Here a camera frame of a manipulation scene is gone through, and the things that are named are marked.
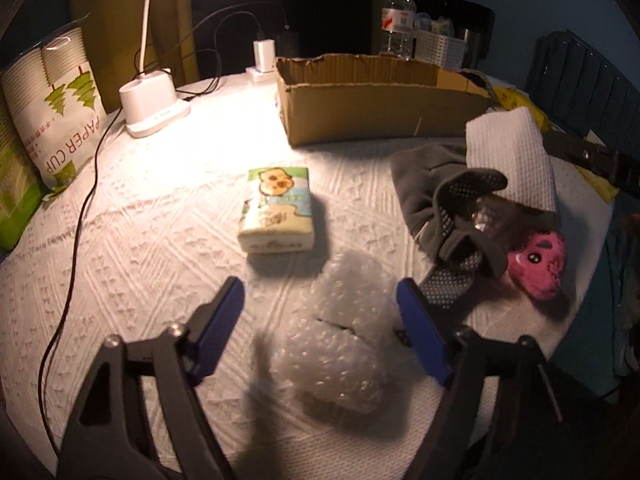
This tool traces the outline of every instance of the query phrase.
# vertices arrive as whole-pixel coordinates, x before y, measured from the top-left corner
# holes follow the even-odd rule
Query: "screw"
[[[122,343],[122,338],[118,334],[111,334],[104,340],[104,345],[107,348],[116,348],[120,346],[120,343]]]
[[[168,332],[172,337],[181,337],[184,335],[184,325],[182,323],[171,323]]]

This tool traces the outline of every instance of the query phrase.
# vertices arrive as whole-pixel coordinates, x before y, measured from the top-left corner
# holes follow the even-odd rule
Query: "plastic bottle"
[[[414,50],[413,0],[386,0],[382,9],[380,54],[411,59]]]

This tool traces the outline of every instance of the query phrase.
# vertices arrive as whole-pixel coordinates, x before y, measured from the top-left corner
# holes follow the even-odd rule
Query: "table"
[[[206,82],[193,86],[198,91]],[[274,380],[268,357],[305,301],[328,258],[361,251],[399,279],[421,279],[430,263],[411,240],[391,182],[388,156],[429,142],[393,139],[289,147],[274,85],[244,75],[224,78],[193,102],[185,119],[145,139],[113,136],[100,154],[100,185],[84,220],[74,301],[49,378],[52,428],[66,417],[103,338],[157,335],[209,301],[229,274],[247,287],[245,312],[215,375],[198,389],[224,451],[243,479],[400,478],[429,427],[442,393],[411,351],[393,355],[392,379],[377,412],[357,415],[309,403]],[[590,186],[553,159],[568,246],[563,289],[569,311],[554,320],[500,288],[468,323],[484,336],[535,336],[547,356],[566,333],[588,288],[611,216]],[[308,166],[317,241],[311,253],[246,258],[236,241],[249,168]],[[18,431],[50,468],[54,457],[36,401],[38,364],[60,318],[82,199],[93,181],[85,168],[55,202],[41,208],[0,267],[0,376]],[[482,396],[475,438],[487,429],[494,381]],[[163,462],[175,466],[151,381],[145,395]]]

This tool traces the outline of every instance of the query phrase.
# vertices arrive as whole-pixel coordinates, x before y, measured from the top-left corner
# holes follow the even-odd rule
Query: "green package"
[[[0,248],[12,250],[43,197],[42,188],[0,96]]]

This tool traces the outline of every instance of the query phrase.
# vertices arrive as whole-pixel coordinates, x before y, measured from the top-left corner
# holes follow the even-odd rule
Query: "pink toy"
[[[560,290],[566,265],[564,238],[556,232],[537,231],[524,248],[508,254],[511,279],[535,300],[552,300]]]

